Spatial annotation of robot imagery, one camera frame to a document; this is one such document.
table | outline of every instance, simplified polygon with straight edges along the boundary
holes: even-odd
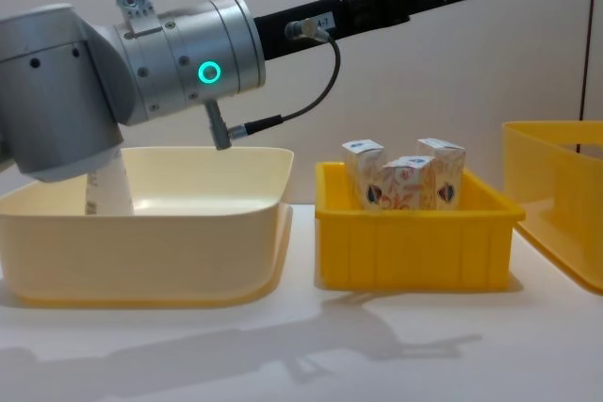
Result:
[[[603,297],[520,235],[504,294],[321,291],[294,206],[279,287],[213,310],[58,310],[0,288],[3,402],[603,400]]]

yellow bin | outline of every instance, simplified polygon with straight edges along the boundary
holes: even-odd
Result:
[[[460,210],[363,211],[344,164],[317,166],[316,284],[335,290],[502,291],[523,210],[469,171]]]
[[[526,210],[522,233],[574,277],[603,291],[603,121],[504,125],[505,191]]]

